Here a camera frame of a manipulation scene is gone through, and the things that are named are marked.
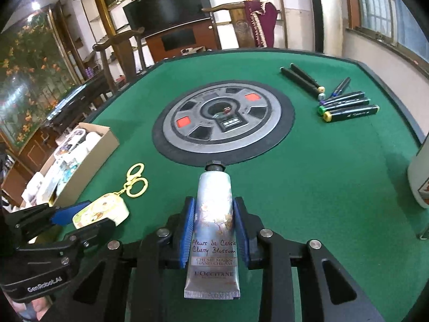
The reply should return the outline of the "yellow keychain case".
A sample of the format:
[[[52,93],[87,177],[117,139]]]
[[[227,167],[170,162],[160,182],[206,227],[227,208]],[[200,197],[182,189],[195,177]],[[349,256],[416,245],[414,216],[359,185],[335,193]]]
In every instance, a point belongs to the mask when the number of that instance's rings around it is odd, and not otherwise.
[[[134,164],[128,169],[125,183],[119,191],[106,193],[78,211],[72,218],[75,229],[81,229],[103,219],[112,220],[115,226],[122,224],[130,216],[122,195],[136,199],[148,189],[148,180],[143,176],[144,169],[143,163]]]

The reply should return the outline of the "silver floral hand cream tube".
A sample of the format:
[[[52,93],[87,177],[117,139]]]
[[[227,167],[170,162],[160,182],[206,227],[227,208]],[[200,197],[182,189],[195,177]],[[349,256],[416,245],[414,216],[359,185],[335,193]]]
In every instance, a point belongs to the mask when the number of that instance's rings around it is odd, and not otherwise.
[[[232,300],[240,296],[231,179],[222,162],[210,161],[198,181],[184,297]]]

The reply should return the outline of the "light blue tissue pack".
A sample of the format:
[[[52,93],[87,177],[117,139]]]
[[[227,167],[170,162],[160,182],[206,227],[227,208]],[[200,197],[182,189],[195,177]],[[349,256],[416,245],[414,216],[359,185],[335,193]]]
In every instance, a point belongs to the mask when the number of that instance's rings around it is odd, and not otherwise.
[[[71,177],[73,176],[74,172],[79,168],[80,163],[77,161],[72,161],[69,163],[66,163],[63,161],[60,164],[60,178],[56,187],[56,196],[59,196],[59,194],[62,193],[64,190],[66,184],[69,182]]]

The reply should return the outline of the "clear pink cosmetic pouch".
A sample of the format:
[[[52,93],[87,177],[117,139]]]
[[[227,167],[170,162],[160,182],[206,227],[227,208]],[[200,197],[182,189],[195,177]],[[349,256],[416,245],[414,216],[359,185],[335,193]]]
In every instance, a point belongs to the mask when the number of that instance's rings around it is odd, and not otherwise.
[[[57,147],[54,152],[56,159],[62,158],[65,154],[70,153],[77,145],[82,143],[87,135],[87,130],[75,128],[65,140]]]

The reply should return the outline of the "white bottle green label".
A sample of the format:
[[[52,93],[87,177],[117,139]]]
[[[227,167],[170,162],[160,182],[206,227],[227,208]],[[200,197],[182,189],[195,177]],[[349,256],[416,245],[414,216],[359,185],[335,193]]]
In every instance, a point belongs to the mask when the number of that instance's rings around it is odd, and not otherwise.
[[[85,136],[84,146],[90,152],[101,140],[102,136],[96,131],[89,131]]]

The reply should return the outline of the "brown cardboard box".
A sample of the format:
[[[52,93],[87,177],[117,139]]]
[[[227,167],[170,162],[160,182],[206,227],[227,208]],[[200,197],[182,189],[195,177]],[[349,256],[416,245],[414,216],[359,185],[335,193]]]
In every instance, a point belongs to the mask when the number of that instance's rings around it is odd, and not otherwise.
[[[78,124],[27,183],[20,206],[70,206],[117,147],[110,127]]]

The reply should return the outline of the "round grey table centre panel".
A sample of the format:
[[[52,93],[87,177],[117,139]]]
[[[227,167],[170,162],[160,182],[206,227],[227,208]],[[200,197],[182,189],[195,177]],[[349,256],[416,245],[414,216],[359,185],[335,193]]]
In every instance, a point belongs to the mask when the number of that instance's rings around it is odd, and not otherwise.
[[[188,166],[226,165],[256,158],[291,132],[295,110],[278,89],[227,80],[197,87],[160,113],[152,129],[157,151]]]

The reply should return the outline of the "black marker yellow cap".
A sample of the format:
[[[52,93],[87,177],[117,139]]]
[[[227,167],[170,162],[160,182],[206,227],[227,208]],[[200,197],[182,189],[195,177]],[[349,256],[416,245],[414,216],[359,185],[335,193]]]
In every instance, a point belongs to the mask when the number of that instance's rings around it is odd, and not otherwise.
[[[371,116],[378,113],[378,105],[360,105],[356,107],[325,111],[323,119],[327,123],[355,119],[364,116]]]

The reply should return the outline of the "black marker green cap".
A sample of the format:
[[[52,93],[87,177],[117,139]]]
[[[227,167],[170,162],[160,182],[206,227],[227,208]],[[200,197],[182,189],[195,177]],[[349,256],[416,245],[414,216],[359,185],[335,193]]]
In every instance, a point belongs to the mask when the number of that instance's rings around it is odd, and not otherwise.
[[[334,111],[334,110],[343,109],[343,108],[355,107],[360,105],[368,105],[369,103],[370,103],[370,99],[363,97],[363,98],[355,98],[352,100],[345,100],[342,102],[324,104],[319,106],[318,114],[320,116],[323,116],[326,111]]]

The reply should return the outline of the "black marker dark cap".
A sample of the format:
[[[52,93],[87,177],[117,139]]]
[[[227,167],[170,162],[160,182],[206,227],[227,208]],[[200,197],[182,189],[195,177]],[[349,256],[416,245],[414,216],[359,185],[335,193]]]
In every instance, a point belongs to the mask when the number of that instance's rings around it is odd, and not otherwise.
[[[341,94],[336,97],[330,97],[325,100],[321,100],[319,102],[320,105],[329,105],[332,103],[342,102],[346,100],[352,100],[352,99],[359,99],[365,97],[365,92],[363,91],[357,91],[357,92],[351,92],[348,94]]]

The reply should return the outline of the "black marker grey cap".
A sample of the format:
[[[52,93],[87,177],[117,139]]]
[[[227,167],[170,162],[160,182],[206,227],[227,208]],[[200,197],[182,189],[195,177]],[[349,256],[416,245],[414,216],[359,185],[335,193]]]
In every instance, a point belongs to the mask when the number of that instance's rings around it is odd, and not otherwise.
[[[280,73],[285,76],[287,79],[294,82],[297,86],[304,89],[308,94],[314,97],[317,100],[325,99],[325,88],[322,86],[316,86],[311,84],[309,81],[303,77],[297,75],[294,71],[286,69],[285,67],[280,68]]]

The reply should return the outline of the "black marker beige cap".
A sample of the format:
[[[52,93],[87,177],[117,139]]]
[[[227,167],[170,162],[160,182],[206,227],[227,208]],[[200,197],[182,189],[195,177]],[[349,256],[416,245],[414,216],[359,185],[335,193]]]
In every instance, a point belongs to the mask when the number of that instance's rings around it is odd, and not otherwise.
[[[324,93],[325,92],[325,87],[322,86],[321,84],[319,84],[316,79],[314,79],[313,77],[311,77],[309,74],[307,74],[303,69],[299,68],[297,65],[295,65],[294,63],[290,64],[290,68],[291,70],[297,74],[298,76],[300,76],[301,78],[305,79],[307,82],[311,83],[313,86],[315,86],[317,88],[317,90],[320,93]]]

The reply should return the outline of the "blue pen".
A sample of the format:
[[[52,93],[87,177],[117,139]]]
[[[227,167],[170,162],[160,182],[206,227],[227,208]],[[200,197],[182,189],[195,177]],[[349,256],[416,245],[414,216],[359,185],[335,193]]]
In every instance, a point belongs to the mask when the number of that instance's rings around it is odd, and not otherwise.
[[[340,96],[349,86],[351,81],[350,77],[347,77],[345,79],[342,80],[342,82],[340,82],[334,89],[334,91],[332,92],[332,94],[329,96],[329,98],[334,98],[334,97],[338,97]]]

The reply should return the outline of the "white liquor bottle red cap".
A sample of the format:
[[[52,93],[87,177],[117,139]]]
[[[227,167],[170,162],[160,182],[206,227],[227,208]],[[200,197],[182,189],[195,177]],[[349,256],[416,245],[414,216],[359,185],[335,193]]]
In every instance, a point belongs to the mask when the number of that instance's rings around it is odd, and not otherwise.
[[[428,208],[429,195],[429,139],[425,141],[418,150],[416,156],[412,159],[408,169],[407,176],[409,186],[413,196],[422,208]]]

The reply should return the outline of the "wooden chair with maroon cloth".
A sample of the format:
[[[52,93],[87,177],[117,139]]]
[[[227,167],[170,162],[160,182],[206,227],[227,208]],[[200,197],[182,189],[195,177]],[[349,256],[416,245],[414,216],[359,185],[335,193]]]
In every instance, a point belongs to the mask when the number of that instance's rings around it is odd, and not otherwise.
[[[259,48],[255,46],[252,29],[246,19],[244,2],[221,4],[216,7],[203,8],[202,11],[207,13],[215,13],[222,10],[228,11],[239,48]]]

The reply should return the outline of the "maroon cloth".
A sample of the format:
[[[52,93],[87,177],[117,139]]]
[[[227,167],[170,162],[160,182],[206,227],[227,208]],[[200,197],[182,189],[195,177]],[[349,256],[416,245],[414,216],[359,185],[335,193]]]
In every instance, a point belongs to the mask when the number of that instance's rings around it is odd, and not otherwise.
[[[254,43],[259,48],[273,48],[277,9],[271,2],[245,1],[246,19],[251,26]]]

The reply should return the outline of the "black flat television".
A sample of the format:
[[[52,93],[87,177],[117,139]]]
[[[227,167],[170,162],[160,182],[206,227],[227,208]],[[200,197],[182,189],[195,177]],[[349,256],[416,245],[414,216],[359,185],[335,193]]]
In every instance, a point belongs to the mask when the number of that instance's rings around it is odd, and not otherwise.
[[[124,7],[130,28],[153,36],[188,23],[206,20],[210,0],[133,0]]]

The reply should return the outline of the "white tower air conditioner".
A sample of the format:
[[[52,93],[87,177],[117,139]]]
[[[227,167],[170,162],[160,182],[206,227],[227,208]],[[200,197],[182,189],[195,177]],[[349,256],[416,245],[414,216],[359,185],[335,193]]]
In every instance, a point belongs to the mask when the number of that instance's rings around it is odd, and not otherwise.
[[[311,0],[311,6],[315,51],[342,57],[344,28],[341,0]]]

